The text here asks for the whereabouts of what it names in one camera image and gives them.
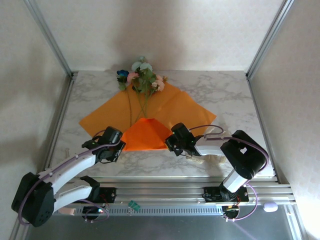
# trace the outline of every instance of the white wall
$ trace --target white wall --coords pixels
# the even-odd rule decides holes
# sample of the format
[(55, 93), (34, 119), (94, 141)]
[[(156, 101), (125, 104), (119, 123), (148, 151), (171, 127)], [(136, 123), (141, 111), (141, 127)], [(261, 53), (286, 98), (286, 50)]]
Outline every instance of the white wall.
[(72, 70), (241, 70), (283, 0), (36, 0)]
[(0, 7), (0, 239), (21, 177), (42, 166), (65, 73), (22, 0)]
[(252, 80), (276, 168), (320, 239), (320, 1), (295, 1)]

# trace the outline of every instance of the flower stem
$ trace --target flower stem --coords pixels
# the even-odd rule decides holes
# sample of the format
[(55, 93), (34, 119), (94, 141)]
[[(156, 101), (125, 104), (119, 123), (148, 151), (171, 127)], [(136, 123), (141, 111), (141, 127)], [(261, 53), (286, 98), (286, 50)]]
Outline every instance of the flower stem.
[[(148, 96), (148, 98), (146, 99), (146, 101), (145, 101), (145, 103), (144, 103), (144, 105), (143, 105), (143, 107), (146, 107), (146, 105), (147, 105), (147, 102), (148, 102), (148, 100), (149, 100), (149, 98), (151, 97), (151, 95), (150, 96)], [(138, 118), (139, 118), (139, 115), (141, 114), (141, 112), (143, 111), (143, 109), (141, 108), (141, 110), (140, 110), (140, 112), (139, 112), (139, 114), (138, 114), (138, 116), (136, 117), (136, 119), (135, 119), (135, 123), (137, 122), (137, 120), (138, 120)]]
[[(144, 111), (144, 106), (142, 106), (139, 93), (138, 93), (138, 91), (135, 91), (135, 92), (136, 92), (136, 96), (137, 96), (137, 98), (138, 98), (138, 101), (139, 101), (139, 104), (140, 104), (140, 107), (141, 107), (141, 111), (143, 112), (143, 115), (146, 117), (146, 113), (145, 113), (145, 111)], [(141, 111), (139, 112), (139, 114), (138, 114), (138, 116), (136, 117), (136, 120), (135, 120), (135, 121), (137, 121), (137, 119), (139, 118)]]
[(145, 89), (145, 94), (144, 94), (144, 96), (145, 96), (145, 103), (144, 103), (144, 105), (145, 105), (145, 109), (144, 109), (144, 111), (145, 111), (145, 114), (147, 114), (147, 105), (148, 105), (148, 96), (147, 96), (147, 88)]
[(132, 109), (131, 109), (131, 102), (130, 102), (130, 96), (129, 96), (129, 91), (126, 90), (126, 93), (128, 95), (128, 100), (129, 100), (129, 108), (130, 108), (130, 127), (132, 126)]

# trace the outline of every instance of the pink flower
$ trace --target pink flower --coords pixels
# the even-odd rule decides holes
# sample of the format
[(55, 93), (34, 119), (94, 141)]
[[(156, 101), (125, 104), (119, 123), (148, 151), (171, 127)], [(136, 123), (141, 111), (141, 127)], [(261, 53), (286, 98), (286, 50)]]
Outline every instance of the pink flower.
[(158, 75), (158, 74), (155, 75), (155, 76), (156, 76), (156, 79), (157, 79), (157, 80), (162, 81), (162, 82), (164, 81), (164, 79), (162, 78), (162, 76), (160, 76), (160, 75)]
[(162, 92), (163, 89), (165, 88), (164, 82), (162, 80), (159, 80), (157, 77), (157, 79), (155, 80), (155, 83), (158, 85), (158, 88), (156, 90)]
[(136, 72), (131, 72), (131, 73), (129, 73), (128, 76), (126, 77), (126, 83), (127, 83), (128, 85), (130, 85), (132, 79), (138, 78), (138, 77), (139, 77), (139, 74), (138, 74), (138, 73), (136, 73)]

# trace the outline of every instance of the flower bouquet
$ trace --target flower bouquet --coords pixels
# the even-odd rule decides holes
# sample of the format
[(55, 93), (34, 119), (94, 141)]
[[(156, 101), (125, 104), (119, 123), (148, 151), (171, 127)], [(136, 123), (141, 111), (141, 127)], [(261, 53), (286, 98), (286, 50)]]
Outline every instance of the flower bouquet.
[[(168, 80), (166, 76), (162, 77), (153, 72), (152, 66), (147, 63), (144, 56), (139, 58), (132, 64), (132, 72), (127, 70), (117, 71), (117, 81), (119, 89), (125, 91), (128, 87), (136, 92), (141, 112), (145, 118), (147, 118), (147, 106), (149, 98), (156, 92), (162, 92), (165, 88), (165, 82)], [(144, 95), (144, 104), (141, 101), (141, 95)]]

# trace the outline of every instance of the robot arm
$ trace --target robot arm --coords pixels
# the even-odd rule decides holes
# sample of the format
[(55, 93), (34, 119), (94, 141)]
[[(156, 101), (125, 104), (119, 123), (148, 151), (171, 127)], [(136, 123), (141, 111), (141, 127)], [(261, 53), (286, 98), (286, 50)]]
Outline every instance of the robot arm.
[(173, 134), (165, 140), (165, 144), (176, 156), (185, 151), (191, 156), (225, 155), (229, 160), (233, 170), (223, 180), (219, 190), (210, 194), (218, 196), (216, 199), (221, 199), (221, 202), (232, 201), (238, 189), (267, 164), (263, 148), (242, 130), (237, 130), (232, 137), (212, 140), (202, 135), (193, 136), (183, 123), (173, 126), (171, 131)]
[(83, 170), (101, 163), (116, 162), (125, 143), (122, 133), (107, 127), (102, 136), (86, 141), (82, 147), (88, 150), (66, 159), (55, 167), (38, 174), (31, 172), (23, 176), (11, 208), (34, 227), (44, 224), (58, 209), (77, 200), (94, 201), (100, 184), (89, 176), (83, 176), (71, 185), (65, 185)]

